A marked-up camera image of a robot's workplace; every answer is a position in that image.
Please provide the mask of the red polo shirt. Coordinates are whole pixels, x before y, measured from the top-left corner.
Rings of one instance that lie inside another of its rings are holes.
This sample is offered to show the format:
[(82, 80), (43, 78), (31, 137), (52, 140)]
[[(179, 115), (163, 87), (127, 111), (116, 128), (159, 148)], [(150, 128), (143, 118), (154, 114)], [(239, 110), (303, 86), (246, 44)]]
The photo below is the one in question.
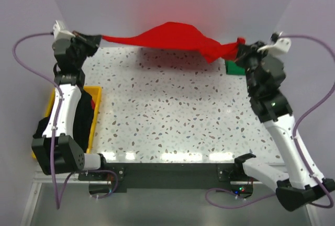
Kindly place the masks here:
[(180, 22), (166, 22), (134, 37), (113, 37), (103, 35), (107, 42), (153, 49), (183, 50), (199, 52), (208, 63), (222, 58), (228, 61), (236, 59), (238, 46), (245, 44), (245, 38), (235, 42), (221, 44), (202, 34), (196, 27)]

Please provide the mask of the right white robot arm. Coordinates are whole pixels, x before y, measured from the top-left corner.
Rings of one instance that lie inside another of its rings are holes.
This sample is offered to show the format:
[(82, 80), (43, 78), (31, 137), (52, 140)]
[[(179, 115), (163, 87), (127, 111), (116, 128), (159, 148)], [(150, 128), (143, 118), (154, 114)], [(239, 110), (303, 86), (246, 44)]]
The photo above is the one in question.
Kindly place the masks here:
[(286, 74), (277, 56), (286, 53), (290, 45), (289, 40), (283, 45), (239, 44), (235, 60), (245, 71), (251, 108), (273, 138), (287, 171), (279, 171), (248, 153), (235, 158), (231, 173), (238, 180), (252, 177), (262, 182), (292, 212), (334, 191), (334, 180), (326, 178), (313, 162), (297, 130), (292, 108), (280, 91)]

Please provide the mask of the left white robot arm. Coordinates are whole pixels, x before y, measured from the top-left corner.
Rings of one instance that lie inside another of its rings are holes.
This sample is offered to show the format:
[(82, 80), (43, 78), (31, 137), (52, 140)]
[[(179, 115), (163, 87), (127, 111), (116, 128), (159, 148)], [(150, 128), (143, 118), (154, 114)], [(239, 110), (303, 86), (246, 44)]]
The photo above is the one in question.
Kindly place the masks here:
[(104, 157), (86, 152), (96, 106), (84, 90), (82, 66), (97, 52), (101, 40), (101, 35), (76, 31), (55, 37), (54, 103), (32, 141), (33, 153), (46, 175), (90, 171), (96, 180), (108, 175)]

